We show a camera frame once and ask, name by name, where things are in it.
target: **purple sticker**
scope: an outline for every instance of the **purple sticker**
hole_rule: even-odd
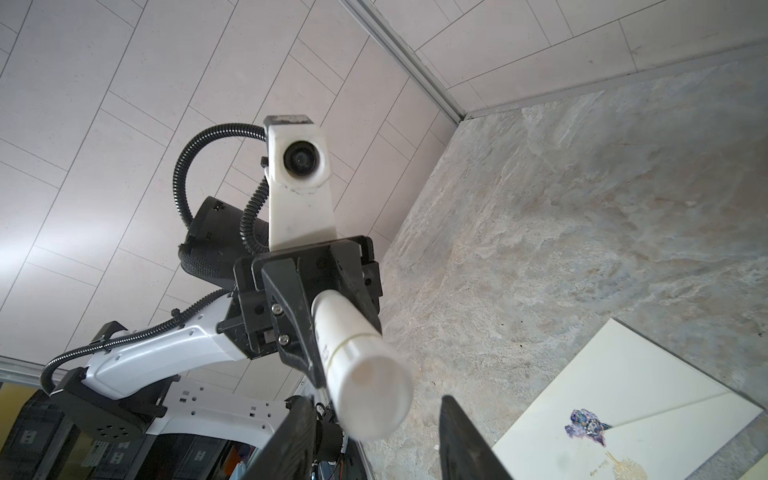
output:
[[[589,437],[605,447],[604,433],[610,427],[607,423],[602,423],[594,413],[581,409],[571,413],[571,424],[565,426],[565,433],[571,438]]]

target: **white envelope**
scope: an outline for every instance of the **white envelope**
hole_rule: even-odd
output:
[[[605,446],[569,438],[579,409],[612,425]],[[514,480],[682,480],[761,411],[610,319],[493,451]]]

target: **camera lens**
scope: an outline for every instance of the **camera lens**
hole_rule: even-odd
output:
[[[290,173],[306,177],[317,169],[317,149],[308,141],[297,141],[286,149],[283,163]]]

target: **cylindrical container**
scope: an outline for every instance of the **cylindrical container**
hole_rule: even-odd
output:
[[[312,302],[315,336],[339,423],[356,440],[382,439],[406,419],[413,379],[395,350],[341,293]]]

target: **flexible hose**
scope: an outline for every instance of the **flexible hose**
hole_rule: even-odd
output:
[[[240,218],[240,238],[243,239],[243,245],[249,253],[264,253],[270,251],[270,249],[256,240],[256,236],[253,235],[253,223],[256,221],[256,217],[261,211],[261,207],[264,206],[266,198],[270,195],[270,184],[267,183],[266,177],[261,179],[259,187],[253,192],[248,204],[243,210],[243,216]]]
[[[181,221],[189,230],[192,225],[192,212],[187,202],[187,172],[192,165],[192,160],[209,143],[227,137],[249,137],[266,141],[266,133],[263,127],[251,124],[221,124],[206,128],[195,135],[186,147],[181,151],[174,168],[174,201],[176,209],[181,215]]]
[[[118,346],[140,342],[142,340],[150,339],[152,337],[166,333],[187,322],[190,318],[195,316],[197,312],[201,311],[206,306],[209,306],[215,299],[227,293],[229,293],[227,290],[217,290],[215,292],[208,293],[206,296],[199,299],[192,306],[187,308],[185,311],[179,313],[174,318],[166,322],[162,322],[160,325],[152,326],[146,330],[132,333],[131,335],[121,336],[117,339],[107,340],[106,342],[92,343],[91,345],[82,346],[80,348],[70,350],[69,352],[62,353],[61,355],[48,362],[45,367],[43,367],[43,371],[40,374],[40,386],[43,388],[45,393],[51,395],[51,392],[53,392],[53,390],[56,388],[56,385],[53,383],[53,372],[61,364],[81,356],[100,352],[101,350],[111,350]]]

